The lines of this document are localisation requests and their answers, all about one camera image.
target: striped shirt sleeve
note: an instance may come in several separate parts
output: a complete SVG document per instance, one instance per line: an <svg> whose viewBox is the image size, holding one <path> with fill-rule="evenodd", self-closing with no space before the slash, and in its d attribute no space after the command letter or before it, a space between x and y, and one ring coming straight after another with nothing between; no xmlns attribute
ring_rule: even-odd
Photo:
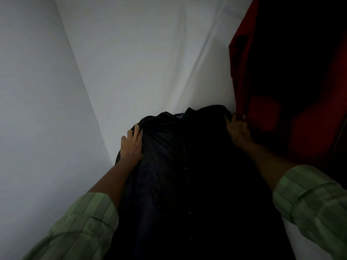
<svg viewBox="0 0 347 260"><path fill-rule="evenodd" d="M273 202L303 236L334 259L347 259L347 190L340 184L315 167L296 166L278 183Z"/></svg>
<svg viewBox="0 0 347 260"><path fill-rule="evenodd" d="M86 193L23 259L103 259L117 226L118 213L110 197Z"/></svg>

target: hand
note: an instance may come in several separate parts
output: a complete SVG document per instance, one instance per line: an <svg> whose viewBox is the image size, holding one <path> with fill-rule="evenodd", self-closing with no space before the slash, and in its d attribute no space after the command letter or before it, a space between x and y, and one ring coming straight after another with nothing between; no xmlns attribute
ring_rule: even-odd
<svg viewBox="0 0 347 260"><path fill-rule="evenodd" d="M128 138L123 136L120 143L120 159L125 157L133 157L136 162L139 162L142 155L142 135L143 130L139 133L140 127L135 125L134 135L132 130L128 130Z"/></svg>
<svg viewBox="0 0 347 260"><path fill-rule="evenodd" d="M253 142L253 139L250 136L250 131L247 128L247 123L237 121L236 114L232 115L232 121L229 121L228 117L225 115L225 122L227 130L232 138L232 142L237 147L243 149L248 143Z"/></svg>

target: left hand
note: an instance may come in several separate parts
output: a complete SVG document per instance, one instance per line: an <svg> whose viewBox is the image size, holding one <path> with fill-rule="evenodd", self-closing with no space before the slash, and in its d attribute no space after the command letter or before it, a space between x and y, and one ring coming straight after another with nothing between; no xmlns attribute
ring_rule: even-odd
<svg viewBox="0 0 347 260"><path fill-rule="evenodd" d="M139 162L142 155L142 135L143 130L140 130L138 124L135 125L134 135L132 130L128 130L128 137L123 136L120 143L120 158L133 157L136 162Z"/></svg>

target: forearm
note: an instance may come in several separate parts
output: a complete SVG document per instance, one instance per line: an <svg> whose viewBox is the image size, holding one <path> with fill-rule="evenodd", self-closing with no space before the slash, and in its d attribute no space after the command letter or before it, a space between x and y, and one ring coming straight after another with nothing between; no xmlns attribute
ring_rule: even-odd
<svg viewBox="0 0 347 260"><path fill-rule="evenodd" d="M249 141L241 147L253 160L261 176L271 188L275 190L283 175L297 164L286 161L259 144Z"/></svg>
<svg viewBox="0 0 347 260"><path fill-rule="evenodd" d="M101 192L107 194L115 207L118 208L125 182L136 166L137 161L131 156L124 157L113 166L89 192Z"/></svg>

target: white wall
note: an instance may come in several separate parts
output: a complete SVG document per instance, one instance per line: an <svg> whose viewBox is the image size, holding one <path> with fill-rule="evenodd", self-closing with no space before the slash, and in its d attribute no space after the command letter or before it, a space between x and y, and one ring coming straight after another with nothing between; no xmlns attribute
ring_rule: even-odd
<svg viewBox="0 0 347 260"><path fill-rule="evenodd" d="M54 0L0 0L0 258L19 259L111 166Z"/></svg>
<svg viewBox="0 0 347 260"><path fill-rule="evenodd" d="M56 0L112 160L141 118L235 110L228 45L252 0Z"/></svg>

